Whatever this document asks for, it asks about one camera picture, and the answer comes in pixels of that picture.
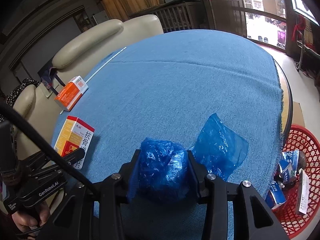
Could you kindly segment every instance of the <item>round table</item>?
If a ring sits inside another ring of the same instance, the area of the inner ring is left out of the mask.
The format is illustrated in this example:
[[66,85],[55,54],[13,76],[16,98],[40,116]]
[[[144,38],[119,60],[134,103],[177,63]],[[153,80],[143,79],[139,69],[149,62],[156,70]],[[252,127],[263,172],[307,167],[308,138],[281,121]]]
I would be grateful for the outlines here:
[[[189,149],[217,113],[249,143],[247,158],[228,181],[250,180],[265,197],[280,159],[281,126],[288,126],[282,122],[290,122],[290,88],[279,70],[266,51],[230,33],[189,30],[151,37],[128,46],[92,77],[72,111],[59,117],[52,144],[68,115],[94,127],[81,173],[98,182],[129,162],[145,137]],[[122,216],[134,237],[200,239],[205,206],[186,199],[159,207],[137,198],[122,207]],[[228,227],[232,239],[231,220]]]

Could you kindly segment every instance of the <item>glass door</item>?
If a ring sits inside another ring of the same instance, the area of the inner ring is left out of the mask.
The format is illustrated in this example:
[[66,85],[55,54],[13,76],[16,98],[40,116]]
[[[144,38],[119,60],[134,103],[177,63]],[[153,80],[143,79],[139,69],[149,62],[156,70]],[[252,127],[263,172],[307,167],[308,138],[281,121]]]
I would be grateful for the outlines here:
[[234,33],[243,37],[246,34],[243,0],[203,0],[207,11],[209,27],[213,30]]
[[247,37],[285,49],[286,11],[284,0],[243,0]]

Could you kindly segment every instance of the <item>tiled floor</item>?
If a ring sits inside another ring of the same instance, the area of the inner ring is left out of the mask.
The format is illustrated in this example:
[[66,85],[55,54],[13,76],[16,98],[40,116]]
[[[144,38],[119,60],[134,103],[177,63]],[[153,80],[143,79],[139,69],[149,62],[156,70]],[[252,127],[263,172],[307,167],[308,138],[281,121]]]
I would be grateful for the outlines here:
[[[293,101],[299,102],[306,128],[320,141],[320,102],[314,80],[297,72],[293,60],[277,50],[261,46],[279,63],[283,69],[292,92]],[[306,240],[320,220],[320,209],[308,227],[294,240]]]

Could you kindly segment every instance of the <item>screw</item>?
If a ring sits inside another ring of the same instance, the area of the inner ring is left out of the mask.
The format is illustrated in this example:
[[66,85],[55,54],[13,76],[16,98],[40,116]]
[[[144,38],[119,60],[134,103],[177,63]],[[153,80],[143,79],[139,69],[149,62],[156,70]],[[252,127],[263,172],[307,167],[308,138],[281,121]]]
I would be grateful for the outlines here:
[[214,179],[216,179],[216,175],[214,175],[214,174],[212,174],[212,173],[209,173],[209,174],[207,174],[207,178],[208,178],[209,180],[214,180]]
[[251,186],[251,182],[248,181],[248,180],[244,180],[244,181],[242,181],[242,185],[245,186],[245,187],[250,187]]
[[119,174],[119,173],[114,173],[114,174],[111,175],[111,178],[113,178],[113,179],[120,179],[120,178],[121,178],[121,174]]

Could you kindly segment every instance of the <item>red plastic basket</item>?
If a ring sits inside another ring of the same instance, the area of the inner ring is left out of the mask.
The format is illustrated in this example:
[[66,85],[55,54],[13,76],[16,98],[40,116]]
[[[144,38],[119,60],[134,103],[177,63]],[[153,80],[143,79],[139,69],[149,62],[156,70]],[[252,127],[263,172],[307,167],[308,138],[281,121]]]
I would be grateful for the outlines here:
[[301,150],[307,157],[306,174],[310,179],[309,204],[303,217],[295,214],[298,187],[288,191],[287,202],[275,214],[290,239],[301,233],[311,222],[319,209],[320,200],[320,144],[306,128],[293,124],[283,151]]

